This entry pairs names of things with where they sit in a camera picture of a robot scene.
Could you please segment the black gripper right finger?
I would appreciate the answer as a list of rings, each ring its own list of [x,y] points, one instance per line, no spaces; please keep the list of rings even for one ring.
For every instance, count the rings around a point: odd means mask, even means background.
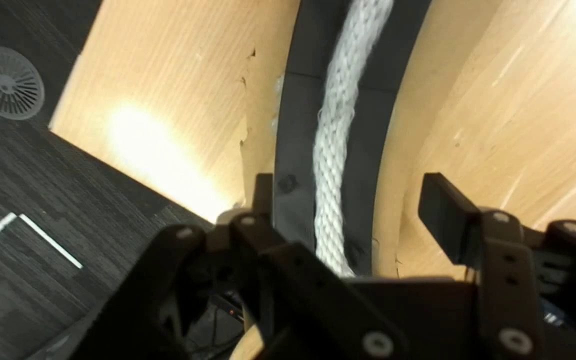
[[[422,178],[417,217],[452,264],[467,264],[469,229],[477,216],[477,206],[444,173]]]

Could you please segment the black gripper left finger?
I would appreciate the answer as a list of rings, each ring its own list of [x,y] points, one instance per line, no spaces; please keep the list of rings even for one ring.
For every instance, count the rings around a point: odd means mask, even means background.
[[[270,173],[257,173],[253,179],[253,196],[252,196],[252,217],[256,223],[272,222],[272,196],[273,196],[273,178]]]

